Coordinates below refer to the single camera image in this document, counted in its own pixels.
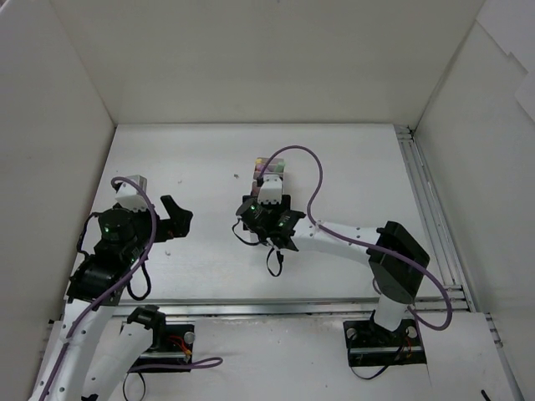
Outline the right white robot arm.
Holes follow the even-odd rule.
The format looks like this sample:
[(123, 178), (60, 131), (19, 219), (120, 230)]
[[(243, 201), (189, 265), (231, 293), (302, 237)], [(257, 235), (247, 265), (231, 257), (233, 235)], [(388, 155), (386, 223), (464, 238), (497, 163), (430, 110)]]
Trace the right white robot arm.
[(380, 290), (380, 300), (370, 323), (371, 337), (388, 344), (400, 334), (405, 310), (415, 301), (430, 256), (398, 222), (379, 228), (351, 227), (328, 222), (313, 223), (301, 211), (282, 205), (264, 206), (245, 196), (236, 217), (257, 240), (253, 245), (280, 251), (315, 251), (369, 266)]

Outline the green highlighter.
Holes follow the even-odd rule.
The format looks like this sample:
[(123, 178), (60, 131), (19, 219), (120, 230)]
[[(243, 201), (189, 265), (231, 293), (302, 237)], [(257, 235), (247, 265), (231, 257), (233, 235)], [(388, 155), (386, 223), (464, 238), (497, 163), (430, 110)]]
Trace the green highlighter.
[(283, 173), (285, 169), (285, 161), (281, 158), (275, 158), (272, 160), (272, 163), (270, 164), (271, 171), (274, 173)]

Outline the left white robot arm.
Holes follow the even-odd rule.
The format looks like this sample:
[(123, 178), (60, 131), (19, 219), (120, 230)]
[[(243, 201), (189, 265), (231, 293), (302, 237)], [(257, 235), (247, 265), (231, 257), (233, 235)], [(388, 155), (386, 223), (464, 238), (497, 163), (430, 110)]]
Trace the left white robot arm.
[(107, 400), (138, 357), (167, 339), (166, 316), (154, 305), (137, 307), (115, 340), (115, 349), (99, 360), (94, 353), (135, 270), (142, 268), (154, 243), (187, 236), (193, 214), (173, 198), (160, 198), (168, 218), (152, 206), (121, 204), (94, 213), (101, 233), (92, 254), (70, 277), (58, 339), (33, 400)]

